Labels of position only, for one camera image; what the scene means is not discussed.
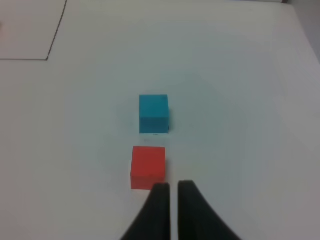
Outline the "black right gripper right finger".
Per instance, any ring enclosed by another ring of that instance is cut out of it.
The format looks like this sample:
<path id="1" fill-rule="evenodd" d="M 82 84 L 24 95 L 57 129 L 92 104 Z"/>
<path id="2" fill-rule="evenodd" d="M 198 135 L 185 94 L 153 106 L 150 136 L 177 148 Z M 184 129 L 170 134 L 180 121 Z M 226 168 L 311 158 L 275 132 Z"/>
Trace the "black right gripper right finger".
<path id="1" fill-rule="evenodd" d="M 178 182 L 180 240 L 238 240 L 239 237 L 211 208 L 192 180 Z"/>

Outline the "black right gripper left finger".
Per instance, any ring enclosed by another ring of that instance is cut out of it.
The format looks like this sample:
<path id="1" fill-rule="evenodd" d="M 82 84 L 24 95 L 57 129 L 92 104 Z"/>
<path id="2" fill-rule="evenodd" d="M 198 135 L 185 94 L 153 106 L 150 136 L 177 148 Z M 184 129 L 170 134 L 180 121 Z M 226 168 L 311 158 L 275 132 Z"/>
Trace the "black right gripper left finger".
<path id="1" fill-rule="evenodd" d="M 153 185 L 141 211 L 123 240 L 169 240 L 171 238 L 170 185 Z"/>

